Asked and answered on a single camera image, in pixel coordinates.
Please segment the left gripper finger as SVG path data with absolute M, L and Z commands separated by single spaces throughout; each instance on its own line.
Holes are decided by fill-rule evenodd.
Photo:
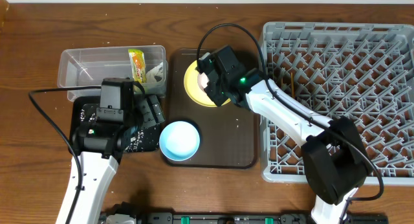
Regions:
M 148 96 L 138 102 L 138 108 L 142 114 L 142 125 L 140 129 L 148 129 L 156 125 L 156 120 L 153 114 L 155 98 L 156 96 Z
M 148 96 L 149 107 L 157 124 L 161 124 L 165 121 L 165 116 L 163 114 L 160 102 L 157 95 Z

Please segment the pink bowl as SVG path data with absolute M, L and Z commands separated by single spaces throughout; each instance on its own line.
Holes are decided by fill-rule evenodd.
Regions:
M 197 83 L 200 89 L 204 90 L 208 86 L 209 79 L 205 73 L 198 74 Z

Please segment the light blue bowl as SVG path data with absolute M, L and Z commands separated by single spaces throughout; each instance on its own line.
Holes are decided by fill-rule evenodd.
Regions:
M 165 157 L 185 161 L 195 155 L 201 143 L 197 128 L 185 121 L 168 124 L 161 132 L 159 145 Z

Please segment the yellow plate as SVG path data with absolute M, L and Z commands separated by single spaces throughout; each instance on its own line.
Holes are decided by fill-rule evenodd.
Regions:
M 197 62 L 189 65 L 184 74 L 184 89 L 187 95 L 196 103 L 204 107 L 216 107 L 198 83 L 199 72 Z

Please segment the yellow snack wrapper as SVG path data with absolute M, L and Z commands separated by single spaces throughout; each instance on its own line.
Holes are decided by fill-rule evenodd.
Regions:
M 144 53 L 138 49 L 129 49 L 128 53 L 134 81 L 146 83 L 146 62 Z

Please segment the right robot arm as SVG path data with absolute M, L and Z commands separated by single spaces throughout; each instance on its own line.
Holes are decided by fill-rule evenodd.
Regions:
M 356 191 L 375 167 L 356 126 L 333 120 L 286 95 L 266 74 L 242 66 L 198 69 L 199 85 L 217 106 L 230 100 L 267 118 L 301 148 L 305 177 L 316 194 L 315 223 L 344 223 Z

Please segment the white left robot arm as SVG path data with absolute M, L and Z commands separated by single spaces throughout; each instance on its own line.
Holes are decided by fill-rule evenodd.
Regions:
M 139 101 L 138 111 L 144 115 L 139 126 L 101 122 L 88 118 L 97 111 L 97 96 L 76 100 L 84 105 L 85 118 L 74 117 L 72 143 L 76 156 L 72 159 L 71 178 L 60 208 L 57 223 L 97 223 L 104 197 L 116 174 L 123 154 L 155 151 L 159 148 L 160 123 L 164 114 L 156 95 Z

